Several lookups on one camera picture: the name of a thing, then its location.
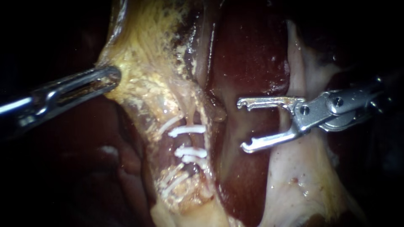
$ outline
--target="dark background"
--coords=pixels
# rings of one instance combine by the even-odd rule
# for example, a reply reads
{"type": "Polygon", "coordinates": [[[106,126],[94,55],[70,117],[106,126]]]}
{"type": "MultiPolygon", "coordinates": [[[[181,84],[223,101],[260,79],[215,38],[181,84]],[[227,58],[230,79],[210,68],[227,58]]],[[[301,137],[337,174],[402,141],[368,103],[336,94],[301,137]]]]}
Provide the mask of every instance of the dark background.
{"type": "MultiPolygon", "coordinates": [[[[337,53],[342,66],[356,66],[350,76],[366,77],[403,65],[402,12],[392,2],[285,1],[281,5],[300,21],[309,45],[330,53],[324,55],[325,62],[337,53]]],[[[110,5],[96,0],[5,3],[0,101],[93,67],[106,41],[110,5]]],[[[340,138],[350,141],[341,145],[343,149],[355,153],[346,159],[349,167],[339,169],[341,179],[375,225],[401,221],[403,116],[396,112],[378,117],[340,138]],[[349,140],[357,133],[363,134],[362,140],[349,140]]],[[[69,188],[51,186],[58,176],[37,155],[41,151],[33,142],[35,132],[0,147],[2,206],[7,210],[3,221],[62,226],[69,188]]]]}

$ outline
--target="moist tissue surface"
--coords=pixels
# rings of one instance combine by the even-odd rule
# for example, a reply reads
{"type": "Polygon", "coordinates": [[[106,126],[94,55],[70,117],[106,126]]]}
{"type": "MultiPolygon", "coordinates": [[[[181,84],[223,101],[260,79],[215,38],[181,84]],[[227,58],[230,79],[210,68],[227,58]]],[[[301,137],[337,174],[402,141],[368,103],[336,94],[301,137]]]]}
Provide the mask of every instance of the moist tissue surface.
{"type": "Polygon", "coordinates": [[[143,141],[137,152],[157,226],[299,226],[318,216],[334,223],[347,211],[366,222],[333,169],[323,132],[260,155],[239,148],[251,135],[286,130],[289,118],[277,109],[237,110],[237,98],[312,99],[341,71],[317,59],[269,3],[114,5],[97,67],[122,72],[106,96],[143,141]]]}

